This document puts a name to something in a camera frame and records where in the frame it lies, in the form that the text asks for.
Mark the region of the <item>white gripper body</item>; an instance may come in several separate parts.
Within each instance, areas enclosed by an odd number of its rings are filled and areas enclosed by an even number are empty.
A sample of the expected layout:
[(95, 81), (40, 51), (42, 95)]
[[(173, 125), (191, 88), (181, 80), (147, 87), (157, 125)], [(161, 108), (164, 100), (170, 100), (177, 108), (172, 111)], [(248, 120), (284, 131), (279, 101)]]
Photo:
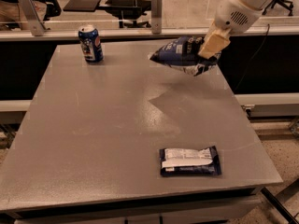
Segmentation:
[(242, 0), (221, 0), (216, 9), (215, 25), (222, 29), (230, 28), (231, 35), (242, 34), (256, 22), (262, 11), (246, 5)]

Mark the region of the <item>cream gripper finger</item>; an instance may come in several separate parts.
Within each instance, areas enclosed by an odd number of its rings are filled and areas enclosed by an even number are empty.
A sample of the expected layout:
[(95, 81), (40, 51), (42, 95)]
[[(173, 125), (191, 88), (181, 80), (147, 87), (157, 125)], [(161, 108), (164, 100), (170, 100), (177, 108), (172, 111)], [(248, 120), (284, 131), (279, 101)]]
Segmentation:
[(222, 29), (212, 23), (204, 37), (204, 43), (201, 45), (198, 55), (209, 59), (225, 49), (230, 44), (230, 32), (230, 28)]

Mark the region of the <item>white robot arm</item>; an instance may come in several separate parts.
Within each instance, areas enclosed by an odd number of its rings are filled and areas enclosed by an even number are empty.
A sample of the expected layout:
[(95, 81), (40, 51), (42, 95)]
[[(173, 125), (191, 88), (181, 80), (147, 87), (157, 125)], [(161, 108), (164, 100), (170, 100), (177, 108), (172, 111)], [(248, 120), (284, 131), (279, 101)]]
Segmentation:
[(198, 55), (209, 59), (226, 48), (230, 44), (230, 36), (246, 32), (271, 1), (220, 0)]

